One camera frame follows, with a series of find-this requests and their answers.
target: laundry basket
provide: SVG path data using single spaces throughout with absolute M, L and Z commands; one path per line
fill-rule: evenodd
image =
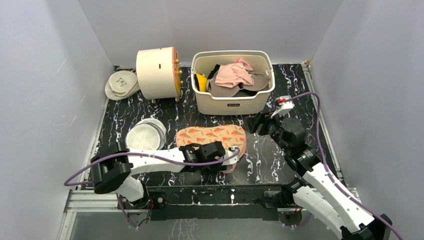
M 195 87 L 194 74 L 208 76 L 216 64 L 226 65 L 242 58 L 255 72 L 269 76 L 265 90 L 255 96 L 213 97 L 209 92 L 198 91 Z M 195 92 L 198 111 L 205 115 L 248 115 L 257 114 L 264 109 L 268 97 L 275 87 L 274 70 L 270 58 L 263 51 L 227 50 L 199 52 L 191 63 L 191 87 Z

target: metal frame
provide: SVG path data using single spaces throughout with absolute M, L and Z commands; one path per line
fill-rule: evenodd
M 312 83 L 311 73 L 309 71 L 309 66 L 303 62 L 301 63 L 303 73 L 306 78 L 306 83 L 309 87 L 309 89 L 313 92 L 315 92 L 314 85 Z M 315 109 L 317 108 L 317 103 L 315 98 L 313 99 L 313 103 L 315 105 Z M 89 158 L 85 162 L 84 166 L 89 164 L 89 161 L 92 157 L 94 157 L 96 153 L 96 147 L 97 147 L 97 140 L 99 139 L 100 132 L 102 130 L 102 124 L 103 124 L 103 118 L 105 117 L 106 113 L 106 107 L 108 105 L 109 100 L 106 99 L 100 119 L 99 124 L 97 127 L 97 130 L 93 136 L 92 139 L 92 146 L 89 153 Z M 334 151 L 333 144 L 331 142 L 326 122 L 324 120 L 324 117 L 322 115 L 322 112 L 320 112 L 319 120 L 321 122 L 321 127 L 324 133 L 325 140 L 328 144 L 328 148 L 330 150 L 331 159 L 334 163 L 334 166 L 336 168 L 336 174 L 339 179 L 343 179 L 342 172 L 340 169 L 339 162 L 337 160 L 336 153 Z M 82 182 L 86 179 L 88 179 L 90 172 L 85 171 L 84 174 L 81 175 L 79 181 Z M 348 187 L 347 188 L 356 198 L 359 199 L 358 192 L 355 187 Z M 117 208 L 118 200 L 116 198 L 116 195 L 114 193 L 110 194 L 95 194 L 93 190 L 81 190 L 81 188 L 70 190 L 69 196 L 66 201 L 65 209 L 64 209 L 64 217 L 62 226 L 59 232 L 58 240 L 69 240 L 71 238 L 72 230 L 74 227 L 74 223 L 76 221 L 77 213 L 113 213 L 113 212 L 121 212 L 120 209 Z M 297 211 L 296 208 L 277 208 L 278 212 L 295 212 Z M 133 209 L 133 210 L 127 210 L 128 213 L 146 213 L 147 210 L 145 209 Z

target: tabletop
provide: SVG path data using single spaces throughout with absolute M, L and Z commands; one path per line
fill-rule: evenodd
M 191 88 L 190 68 L 182 67 L 182 96 L 179 102 L 173 98 L 159 99 L 155 103 L 146 100 L 138 91 L 129 98 L 107 103 L 102 122 L 97 151 L 102 151 L 117 141 L 124 141 L 129 130 L 145 118 L 160 120 L 167 128 L 166 149 L 176 147 L 176 133 L 184 128 L 217 127 L 220 125 L 238 125 L 242 128 L 241 115 L 221 116 L 203 115 L 198 112 L 196 96 Z M 309 87 L 300 64 L 273 65 L 275 89 L 268 98 L 265 111 L 276 109 L 275 98 L 308 92 Z M 294 109 L 289 117 L 299 119 L 307 129 L 307 144 L 318 149 L 316 142 L 316 111 L 311 96 L 294 101 Z M 325 137 L 320 137 L 327 161 L 332 163 L 330 151 Z M 282 185 L 288 183 L 296 172 L 290 169 L 283 158 L 283 151 L 269 136 L 247 133 L 247 150 L 237 163 L 233 173 L 202 174 L 200 171 L 189 172 L 150 172 L 134 176 L 142 180 L 148 187 L 180 187 L 180 186 L 214 186 L 214 185 Z

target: orange patterned fabric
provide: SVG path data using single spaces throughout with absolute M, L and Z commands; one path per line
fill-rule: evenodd
M 191 126 L 176 133 L 176 146 L 209 144 L 221 141 L 225 149 L 231 146 L 240 148 L 241 158 L 246 152 L 246 132 L 237 125 L 222 125 L 214 127 Z

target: gray wall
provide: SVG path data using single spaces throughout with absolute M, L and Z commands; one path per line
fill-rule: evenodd
M 311 63 L 343 176 L 408 240 L 424 236 L 423 13 L 422 0 L 345 0 Z
M 151 221 L 135 231 L 121 212 L 78 213 L 71 240 L 337 240 L 318 219 L 291 229 L 262 219 L 176 219 Z
M 0 239 L 57 238 L 112 71 L 76 0 L 0 2 Z
M 175 46 L 191 65 L 203 51 L 262 50 L 273 63 L 310 60 L 342 0 L 79 0 L 114 65 Z

